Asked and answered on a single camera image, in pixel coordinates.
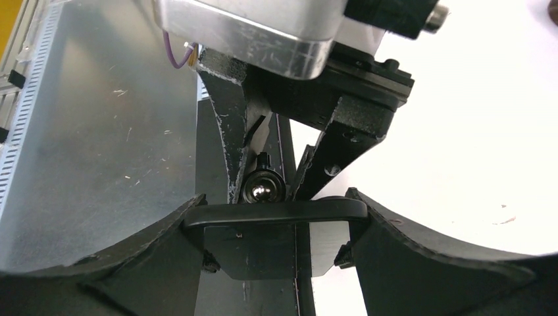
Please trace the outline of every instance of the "cable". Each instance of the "cable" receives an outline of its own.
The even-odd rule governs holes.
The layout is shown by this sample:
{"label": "cable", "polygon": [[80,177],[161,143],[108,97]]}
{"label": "cable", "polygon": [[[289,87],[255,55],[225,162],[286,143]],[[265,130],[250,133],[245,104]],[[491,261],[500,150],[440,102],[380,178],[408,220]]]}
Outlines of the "cable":
{"label": "cable", "polygon": [[[176,59],[174,59],[174,55],[172,54],[172,48],[170,47],[170,38],[168,36],[167,31],[163,31],[163,40],[165,41],[166,56],[168,57],[172,66],[176,69],[180,69],[184,65],[186,65],[186,63],[188,62],[188,59],[190,58],[190,55],[193,52],[193,48],[188,48],[188,50],[186,51],[186,54],[184,54],[184,58],[180,61],[180,63],[177,63]],[[196,47],[197,45],[196,45],[196,43],[192,43],[191,46]]]}

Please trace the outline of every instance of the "yellow panel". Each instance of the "yellow panel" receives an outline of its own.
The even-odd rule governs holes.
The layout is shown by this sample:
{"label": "yellow panel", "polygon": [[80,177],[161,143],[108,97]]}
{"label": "yellow panel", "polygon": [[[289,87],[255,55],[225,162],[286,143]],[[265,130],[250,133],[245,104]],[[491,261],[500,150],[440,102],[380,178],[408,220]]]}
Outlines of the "yellow panel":
{"label": "yellow panel", "polygon": [[0,47],[4,53],[23,0],[0,0]]}

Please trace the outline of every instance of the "scratched metal surface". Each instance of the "scratched metal surface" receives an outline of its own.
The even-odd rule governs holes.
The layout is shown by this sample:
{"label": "scratched metal surface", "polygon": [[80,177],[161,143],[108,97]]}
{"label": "scratched metal surface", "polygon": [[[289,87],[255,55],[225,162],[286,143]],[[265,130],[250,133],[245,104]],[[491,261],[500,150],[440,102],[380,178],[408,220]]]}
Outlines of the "scratched metal surface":
{"label": "scratched metal surface", "polygon": [[0,269],[71,263],[190,198],[196,85],[168,63],[150,0],[65,3],[0,220]]}

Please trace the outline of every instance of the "brown round object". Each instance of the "brown round object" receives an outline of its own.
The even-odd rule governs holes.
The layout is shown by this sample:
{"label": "brown round object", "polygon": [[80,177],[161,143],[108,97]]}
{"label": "brown round object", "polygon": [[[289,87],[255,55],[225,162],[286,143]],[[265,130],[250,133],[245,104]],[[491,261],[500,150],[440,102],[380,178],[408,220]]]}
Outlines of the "brown round object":
{"label": "brown round object", "polygon": [[551,0],[548,5],[548,15],[554,24],[558,25],[558,0]]}

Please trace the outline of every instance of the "white surface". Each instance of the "white surface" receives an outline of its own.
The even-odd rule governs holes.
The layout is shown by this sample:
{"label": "white surface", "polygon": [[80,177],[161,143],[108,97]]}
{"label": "white surface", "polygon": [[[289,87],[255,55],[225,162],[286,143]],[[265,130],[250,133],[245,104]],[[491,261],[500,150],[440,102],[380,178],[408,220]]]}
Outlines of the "white surface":
{"label": "white surface", "polygon": [[[461,240],[558,251],[558,27],[548,2],[442,1],[451,15],[438,34],[386,35],[376,57],[413,74],[409,102],[387,139],[320,195],[355,186]],[[293,134],[300,159],[318,133],[294,123]],[[318,316],[366,315],[354,270],[314,284]]]}

